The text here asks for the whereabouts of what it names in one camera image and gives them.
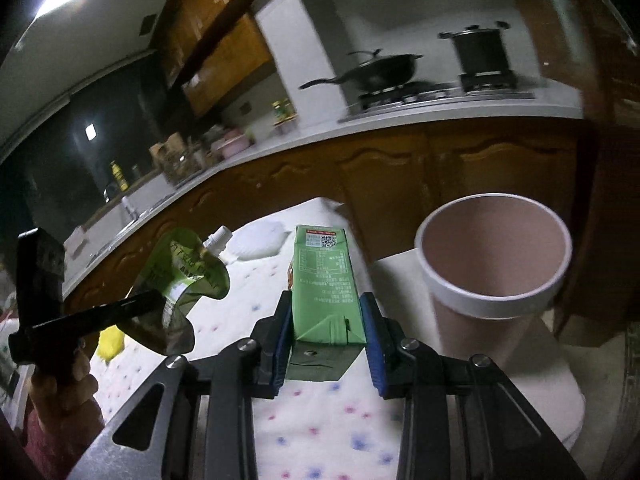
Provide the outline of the left hand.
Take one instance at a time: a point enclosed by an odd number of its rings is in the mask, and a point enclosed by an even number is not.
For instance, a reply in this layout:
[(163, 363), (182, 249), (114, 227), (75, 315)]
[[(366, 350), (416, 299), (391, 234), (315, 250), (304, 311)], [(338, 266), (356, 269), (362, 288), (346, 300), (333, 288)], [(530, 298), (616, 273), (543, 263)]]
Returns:
[(99, 385), (85, 352), (75, 352), (70, 380), (61, 386), (53, 376), (35, 370), (29, 379), (32, 410), (25, 426), (24, 450), (46, 479), (64, 479), (104, 428), (94, 395)]

